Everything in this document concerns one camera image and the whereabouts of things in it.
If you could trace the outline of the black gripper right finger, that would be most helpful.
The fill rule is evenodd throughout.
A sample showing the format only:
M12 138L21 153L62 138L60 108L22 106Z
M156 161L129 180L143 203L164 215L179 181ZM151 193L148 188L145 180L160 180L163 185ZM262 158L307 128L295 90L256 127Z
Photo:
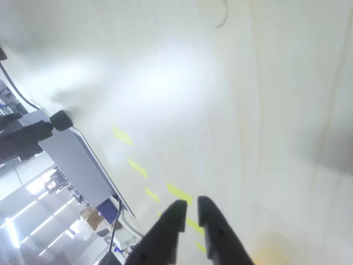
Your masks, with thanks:
M199 226L204 228L206 256L213 264L253 264L218 206L207 196L197 199Z

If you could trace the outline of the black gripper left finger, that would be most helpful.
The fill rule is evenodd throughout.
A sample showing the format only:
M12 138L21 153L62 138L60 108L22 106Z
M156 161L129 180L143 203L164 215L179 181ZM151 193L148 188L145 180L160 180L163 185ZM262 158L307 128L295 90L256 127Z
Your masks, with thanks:
M176 264L179 233L185 231L187 202L176 200L126 260L127 264Z

